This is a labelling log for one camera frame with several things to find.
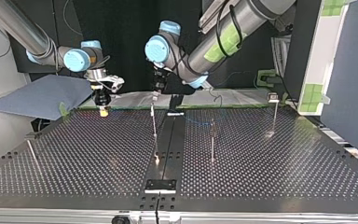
gray sheet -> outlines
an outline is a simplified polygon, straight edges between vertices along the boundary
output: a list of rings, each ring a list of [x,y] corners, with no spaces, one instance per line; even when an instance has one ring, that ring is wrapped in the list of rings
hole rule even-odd
[[[358,1],[351,3],[342,28],[322,122],[358,148]]]
[[[79,106],[92,93],[85,79],[49,75],[0,98],[0,112],[56,120]]]

robotic arm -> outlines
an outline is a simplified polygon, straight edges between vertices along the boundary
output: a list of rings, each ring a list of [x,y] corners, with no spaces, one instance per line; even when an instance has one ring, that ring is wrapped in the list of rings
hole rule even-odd
[[[181,27],[173,21],[162,21],[157,35],[145,46],[147,59],[157,68],[173,71],[194,89],[205,82],[210,70],[240,49],[241,42],[267,20],[275,20],[296,0],[240,0],[220,20],[196,49],[187,55],[178,47]],[[222,9],[229,3],[226,0]]]
[[[92,98],[100,107],[102,117],[108,115],[106,107],[111,102],[109,91],[116,93],[124,83],[120,77],[109,76],[98,40],[83,41],[80,49],[58,47],[37,24],[30,21],[10,0],[0,0],[0,24],[25,48],[33,63],[55,65],[56,71],[66,67],[73,72],[87,71],[93,89]]]

perforated table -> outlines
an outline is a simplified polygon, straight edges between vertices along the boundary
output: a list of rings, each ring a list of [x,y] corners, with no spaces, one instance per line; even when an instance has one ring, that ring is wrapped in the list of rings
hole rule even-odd
[[[0,159],[0,208],[358,214],[358,160],[290,108],[76,111]],[[215,121],[214,161],[211,122]],[[176,193],[145,194],[148,179]]]

vertical metal peg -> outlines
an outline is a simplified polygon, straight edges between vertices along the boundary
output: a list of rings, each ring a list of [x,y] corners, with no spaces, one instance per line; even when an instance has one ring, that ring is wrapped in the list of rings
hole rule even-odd
[[[41,135],[41,133],[28,133],[27,135],[25,135],[25,141],[27,141],[28,148],[30,149],[34,160],[37,160],[37,157],[34,152],[33,141],[36,140],[37,138],[39,138],[40,135]]]

metal pin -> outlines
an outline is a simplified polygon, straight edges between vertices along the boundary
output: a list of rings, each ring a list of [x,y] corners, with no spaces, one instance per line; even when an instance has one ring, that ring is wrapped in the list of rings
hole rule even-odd
[[[278,114],[278,103],[275,103],[275,113],[274,113],[274,122],[272,124],[272,131],[275,130],[275,122],[277,121],[277,114]]]
[[[214,123],[214,119],[212,119],[211,123],[211,161],[214,161],[214,138],[216,137],[216,124]]]
[[[272,130],[267,132],[267,137],[271,137],[273,134],[275,134],[275,123],[277,120],[278,104],[279,104],[278,94],[276,92],[270,92],[268,94],[268,102],[275,104],[274,120],[272,121]]]
[[[37,160],[36,154],[34,154],[34,148],[32,147],[32,143],[30,140],[27,140],[27,144],[28,144],[28,148],[31,151],[32,157],[34,158],[34,160]]]
[[[158,136],[157,136],[157,127],[156,127],[156,117],[155,117],[155,111],[154,111],[154,103],[152,103],[152,105],[150,106],[150,116],[152,117],[153,120],[153,137],[155,140],[155,154],[156,152],[158,152]]]
[[[157,138],[157,128],[156,128],[156,118],[155,118],[155,113],[154,113],[154,103],[152,103],[151,107],[150,107],[150,116],[152,117],[153,120],[153,136],[155,138]]]

